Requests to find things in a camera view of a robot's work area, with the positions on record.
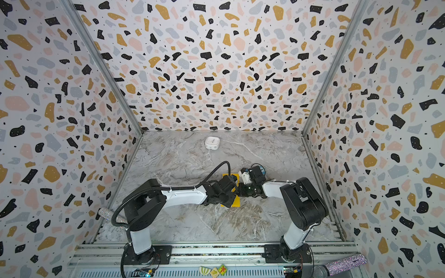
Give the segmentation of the yellow square paper sheet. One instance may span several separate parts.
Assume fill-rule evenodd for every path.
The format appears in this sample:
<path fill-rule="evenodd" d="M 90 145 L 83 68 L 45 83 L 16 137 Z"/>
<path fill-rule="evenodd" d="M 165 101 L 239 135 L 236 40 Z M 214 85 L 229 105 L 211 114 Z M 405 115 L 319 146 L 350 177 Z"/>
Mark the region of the yellow square paper sheet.
<path fill-rule="evenodd" d="M 237 174 L 224 174 L 222 175 L 222 179 L 220 180 L 220 189 L 221 192 L 219 194 L 220 200 L 225 198 L 226 196 L 236 196 L 235 203 L 232 205 L 232 207 L 239 207 L 240 206 L 240 197 L 237 195 L 234 195 L 230 192 L 228 192 L 228 183 L 231 181 L 230 178 L 236 178 L 239 180 L 239 176 Z"/>

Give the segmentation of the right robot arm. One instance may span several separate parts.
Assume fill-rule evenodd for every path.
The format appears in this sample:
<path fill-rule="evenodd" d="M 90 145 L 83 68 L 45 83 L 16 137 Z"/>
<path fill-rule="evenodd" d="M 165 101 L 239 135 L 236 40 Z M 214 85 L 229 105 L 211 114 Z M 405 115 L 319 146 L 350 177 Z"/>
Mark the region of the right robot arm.
<path fill-rule="evenodd" d="M 238 173 L 240 180 L 237 194 L 247 198 L 276 198 L 284 201 L 291 223 L 281 237 L 279 245 L 265 248 L 263 257 L 267 260 L 293 262 L 304 259 L 308 248 L 306 238 L 322 220 L 329 215 L 323 198 L 308 178 L 295 181 L 268 180 L 265 169 L 254 164 Z"/>

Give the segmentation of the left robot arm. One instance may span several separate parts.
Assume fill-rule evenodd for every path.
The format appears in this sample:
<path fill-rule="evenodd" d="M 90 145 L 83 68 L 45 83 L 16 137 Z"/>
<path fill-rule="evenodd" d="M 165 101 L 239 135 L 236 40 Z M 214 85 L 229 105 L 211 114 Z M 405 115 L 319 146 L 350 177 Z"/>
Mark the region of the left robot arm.
<path fill-rule="evenodd" d="M 134 253 L 140 255 L 152 251 L 149 226 L 162 209 L 189 204 L 230 208 L 235 201 L 236 190 L 236 182 L 230 176 L 206 181 L 199 186 L 169 187 L 156 179 L 146 181 L 123 201 L 127 235 Z"/>

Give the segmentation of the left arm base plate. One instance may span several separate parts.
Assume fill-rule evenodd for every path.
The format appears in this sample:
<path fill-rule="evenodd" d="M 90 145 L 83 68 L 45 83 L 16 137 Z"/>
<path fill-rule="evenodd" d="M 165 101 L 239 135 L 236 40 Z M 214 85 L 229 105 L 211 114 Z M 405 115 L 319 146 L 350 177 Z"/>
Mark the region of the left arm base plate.
<path fill-rule="evenodd" d="M 173 247 L 170 245 L 154 245 L 149 250 L 136 254 L 134 247 L 129 245 L 122 256 L 122 265 L 168 265 Z"/>

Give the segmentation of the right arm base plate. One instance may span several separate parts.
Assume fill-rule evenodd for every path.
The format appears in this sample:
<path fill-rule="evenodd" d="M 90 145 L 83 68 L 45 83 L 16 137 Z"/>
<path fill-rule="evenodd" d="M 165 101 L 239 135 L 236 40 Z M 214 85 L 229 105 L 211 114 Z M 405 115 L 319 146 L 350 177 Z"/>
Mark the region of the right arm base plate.
<path fill-rule="evenodd" d="M 306 243 L 295 250 L 289 249 L 285 244 L 266 244 L 262 257 L 268 264 L 312 263 L 312 254 Z"/>

